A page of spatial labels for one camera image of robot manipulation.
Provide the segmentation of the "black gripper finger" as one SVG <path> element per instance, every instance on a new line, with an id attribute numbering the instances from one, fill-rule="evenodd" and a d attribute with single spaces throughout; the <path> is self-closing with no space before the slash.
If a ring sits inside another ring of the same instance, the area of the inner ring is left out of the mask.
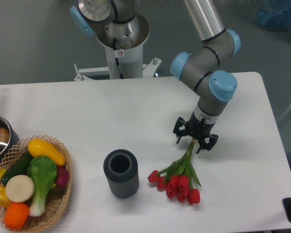
<path id="1" fill-rule="evenodd" d="M 199 136 L 197 138 L 199 143 L 199 148 L 196 151 L 196 154 L 199 154 L 201 150 L 207 150 L 210 151 L 213 146 L 217 143 L 219 136 L 216 134 L 208 134 L 205 136 Z"/>
<path id="2" fill-rule="evenodd" d="M 176 138 L 177 138 L 176 143 L 177 144 L 180 142 L 182 137 L 189 135 L 188 122 L 185 121 L 182 117 L 179 117 L 177 119 L 175 126 L 174 126 L 174 129 L 173 129 L 173 134 L 176 135 Z"/>

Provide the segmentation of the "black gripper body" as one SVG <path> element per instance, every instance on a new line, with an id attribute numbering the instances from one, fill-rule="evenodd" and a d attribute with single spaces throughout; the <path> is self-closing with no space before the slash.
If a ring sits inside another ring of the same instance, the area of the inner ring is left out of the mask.
<path id="1" fill-rule="evenodd" d="M 186 125 L 188 135 L 198 140 L 209 138 L 210 141 L 216 140 L 216 135 L 210 133 L 213 127 L 214 123 L 206 123 L 206 119 L 204 117 L 199 120 L 194 114 L 191 115 Z"/>

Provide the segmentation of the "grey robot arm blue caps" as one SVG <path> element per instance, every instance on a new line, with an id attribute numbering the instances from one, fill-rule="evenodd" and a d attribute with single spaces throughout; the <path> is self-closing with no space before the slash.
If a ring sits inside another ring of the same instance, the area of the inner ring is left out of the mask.
<path id="1" fill-rule="evenodd" d="M 211 130 L 238 86 L 236 78 L 219 66 L 239 50 L 241 40 L 224 27 L 211 0 L 187 0 L 185 6 L 203 48 L 196 54 L 179 53 L 170 71 L 199 96 L 199 101 L 188 121 L 176 121 L 173 132 L 178 139 L 196 139 L 200 150 L 211 150 L 218 140 Z M 70 15 L 85 35 L 95 35 L 104 46 L 111 79 L 145 75 L 143 44 L 149 25 L 136 12 L 134 1 L 80 0 L 70 8 Z"/>

